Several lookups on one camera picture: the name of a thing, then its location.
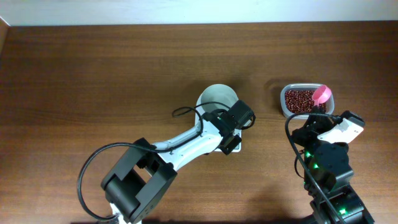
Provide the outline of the pink measuring scoop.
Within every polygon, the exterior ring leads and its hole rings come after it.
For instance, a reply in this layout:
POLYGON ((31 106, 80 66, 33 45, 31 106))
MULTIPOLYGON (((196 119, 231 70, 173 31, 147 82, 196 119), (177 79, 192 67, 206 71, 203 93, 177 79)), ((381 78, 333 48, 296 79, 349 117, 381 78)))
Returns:
POLYGON ((318 87, 312 95, 312 100, 315 106, 326 103, 332 96, 332 91, 326 85, 318 87))

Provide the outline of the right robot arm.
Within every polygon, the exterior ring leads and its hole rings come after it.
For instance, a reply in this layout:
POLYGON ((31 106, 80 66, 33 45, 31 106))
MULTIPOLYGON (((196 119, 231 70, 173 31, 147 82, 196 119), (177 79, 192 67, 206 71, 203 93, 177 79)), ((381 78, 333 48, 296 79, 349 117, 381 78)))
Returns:
POLYGON ((314 106, 301 128, 287 131, 287 138, 304 169, 303 187, 312 197, 312 214, 301 223, 373 224, 374 219, 350 180, 348 144, 364 130, 363 119, 344 111, 336 116, 314 106))

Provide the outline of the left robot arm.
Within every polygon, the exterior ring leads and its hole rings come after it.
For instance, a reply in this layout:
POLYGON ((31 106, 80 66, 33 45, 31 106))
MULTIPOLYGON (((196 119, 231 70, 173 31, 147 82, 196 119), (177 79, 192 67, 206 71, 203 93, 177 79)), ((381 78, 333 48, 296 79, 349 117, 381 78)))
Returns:
POLYGON ((230 154, 241 143, 239 130, 254 119, 253 110, 238 100, 228 110, 198 115, 191 129, 163 142, 141 138, 128 147, 101 182, 106 200, 120 223, 139 223, 155 209, 177 171, 217 149, 230 154))

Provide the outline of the red adzuki beans pile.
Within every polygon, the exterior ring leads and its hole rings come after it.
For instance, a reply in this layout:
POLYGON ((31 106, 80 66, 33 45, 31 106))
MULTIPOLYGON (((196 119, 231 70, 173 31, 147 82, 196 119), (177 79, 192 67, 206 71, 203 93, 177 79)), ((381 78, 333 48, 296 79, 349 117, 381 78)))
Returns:
POLYGON ((292 113, 308 113, 314 107, 314 90, 288 90, 284 94, 285 105, 292 113))

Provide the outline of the clear plastic bean container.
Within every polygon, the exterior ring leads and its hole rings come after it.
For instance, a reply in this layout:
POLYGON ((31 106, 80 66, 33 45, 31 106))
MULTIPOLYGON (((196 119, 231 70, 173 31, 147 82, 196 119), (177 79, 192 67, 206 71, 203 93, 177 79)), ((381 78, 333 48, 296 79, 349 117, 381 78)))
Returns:
POLYGON ((315 103, 314 92, 321 87, 319 83, 294 83, 285 86, 280 93, 280 104, 286 118, 295 113, 313 111, 315 103))

